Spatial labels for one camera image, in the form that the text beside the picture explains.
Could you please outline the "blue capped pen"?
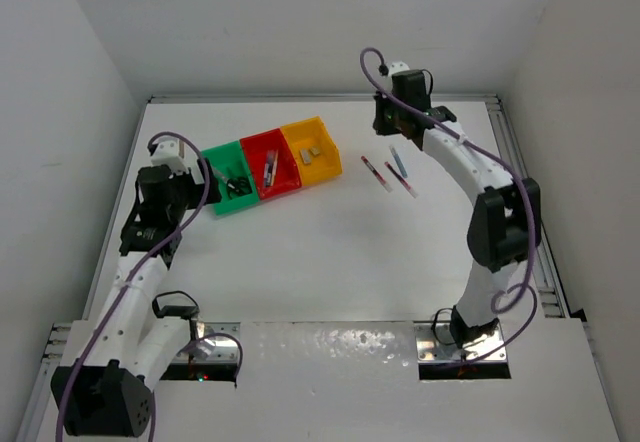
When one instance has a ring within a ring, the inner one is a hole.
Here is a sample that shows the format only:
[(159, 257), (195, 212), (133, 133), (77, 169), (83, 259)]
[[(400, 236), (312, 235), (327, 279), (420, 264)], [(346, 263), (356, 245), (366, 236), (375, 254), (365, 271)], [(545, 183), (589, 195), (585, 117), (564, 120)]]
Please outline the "blue capped pen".
[(391, 155), (392, 155), (392, 157), (393, 157), (393, 159), (395, 161), (395, 164), (396, 164), (396, 166), (397, 166), (397, 168), (399, 170), (400, 175), (404, 179), (406, 179), (408, 177), (408, 174), (407, 174), (406, 168), (404, 167), (404, 164), (403, 164), (403, 162), (402, 162), (402, 160), (401, 160), (401, 158), (399, 156), (399, 153), (397, 152), (397, 150), (396, 150), (396, 148), (394, 147), (393, 144), (389, 145), (389, 149), (390, 149)]

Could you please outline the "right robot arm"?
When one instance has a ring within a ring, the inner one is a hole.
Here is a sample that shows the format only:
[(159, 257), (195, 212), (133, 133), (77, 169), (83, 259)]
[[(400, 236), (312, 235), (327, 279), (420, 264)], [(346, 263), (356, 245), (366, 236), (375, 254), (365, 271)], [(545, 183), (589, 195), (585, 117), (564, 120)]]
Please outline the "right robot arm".
[(402, 134), (438, 162), (473, 206), (467, 247), (473, 259), (463, 295), (453, 306), (449, 333), (462, 347), (491, 333), (502, 313), (499, 299), (520, 264), (530, 265), (540, 243), (541, 191), (502, 159), (479, 147), (445, 106), (435, 107), (426, 71), (404, 63), (383, 64), (391, 90), (374, 96), (374, 131)]

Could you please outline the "yellow highlighter pen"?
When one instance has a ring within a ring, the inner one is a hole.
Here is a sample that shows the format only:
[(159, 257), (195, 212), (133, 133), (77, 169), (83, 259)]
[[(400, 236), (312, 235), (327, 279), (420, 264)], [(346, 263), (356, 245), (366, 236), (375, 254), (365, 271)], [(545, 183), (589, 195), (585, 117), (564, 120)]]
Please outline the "yellow highlighter pen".
[(270, 163), (270, 166), (269, 166), (269, 172), (268, 172), (268, 177), (267, 177), (267, 186), (268, 187), (272, 187), (274, 185), (274, 181), (275, 181), (275, 177), (276, 177), (276, 173), (277, 173), (277, 165), (278, 165), (278, 160), (276, 158), (274, 158), (273, 161)]

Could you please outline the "green pen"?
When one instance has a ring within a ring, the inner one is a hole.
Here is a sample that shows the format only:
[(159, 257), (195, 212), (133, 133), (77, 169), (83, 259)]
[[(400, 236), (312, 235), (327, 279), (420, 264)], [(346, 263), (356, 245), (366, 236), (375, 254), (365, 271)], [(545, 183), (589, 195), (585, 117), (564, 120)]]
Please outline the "green pen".
[(263, 186), (264, 187), (268, 187), (267, 186), (267, 177), (268, 177), (268, 172), (269, 172), (269, 166), (270, 163), (273, 161), (273, 159), (275, 158), (275, 152), (270, 150), (267, 152), (266, 154), (266, 160), (265, 160), (265, 165), (264, 165), (264, 171), (263, 171)]

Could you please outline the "dark red pen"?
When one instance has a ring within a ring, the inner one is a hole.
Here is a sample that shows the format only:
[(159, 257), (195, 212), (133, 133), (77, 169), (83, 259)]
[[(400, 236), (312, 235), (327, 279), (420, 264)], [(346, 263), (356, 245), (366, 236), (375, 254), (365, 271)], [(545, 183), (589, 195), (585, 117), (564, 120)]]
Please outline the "dark red pen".
[(406, 181), (406, 179), (396, 170), (388, 161), (384, 162), (385, 167), (391, 172), (401, 186), (413, 197), (417, 198), (418, 194), (415, 189)]

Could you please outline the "black handled scissors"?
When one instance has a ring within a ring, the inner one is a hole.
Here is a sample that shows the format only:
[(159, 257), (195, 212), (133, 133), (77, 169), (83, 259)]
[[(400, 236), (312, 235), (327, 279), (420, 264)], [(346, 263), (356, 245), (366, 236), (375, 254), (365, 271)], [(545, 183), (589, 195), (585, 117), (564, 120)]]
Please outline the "black handled scissors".
[(243, 197), (252, 192), (248, 179), (242, 176), (236, 177), (231, 168), (228, 168), (226, 190), (230, 199)]
[(243, 183), (239, 178), (229, 177), (225, 175), (221, 170), (211, 167), (212, 173), (216, 176), (216, 178), (223, 182), (226, 187), (226, 192), (229, 198), (232, 197), (240, 197), (244, 194), (243, 192)]

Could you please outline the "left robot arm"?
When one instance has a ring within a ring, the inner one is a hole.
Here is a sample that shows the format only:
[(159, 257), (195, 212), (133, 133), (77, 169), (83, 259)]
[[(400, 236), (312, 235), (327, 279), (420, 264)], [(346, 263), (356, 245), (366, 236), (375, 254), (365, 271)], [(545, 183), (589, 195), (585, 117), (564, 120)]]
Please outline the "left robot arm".
[(134, 203), (120, 232), (116, 275), (85, 347), (51, 380), (58, 408), (55, 440), (65, 436), (143, 435), (152, 420), (153, 390), (170, 362), (193, 338), (194, 309), (157, 316), (144, 329), (158, 287), (171, 268), (182, 233), (206, 205), (221, 199), (210, 162), (203, 177), (168, 164), (143, 167)]

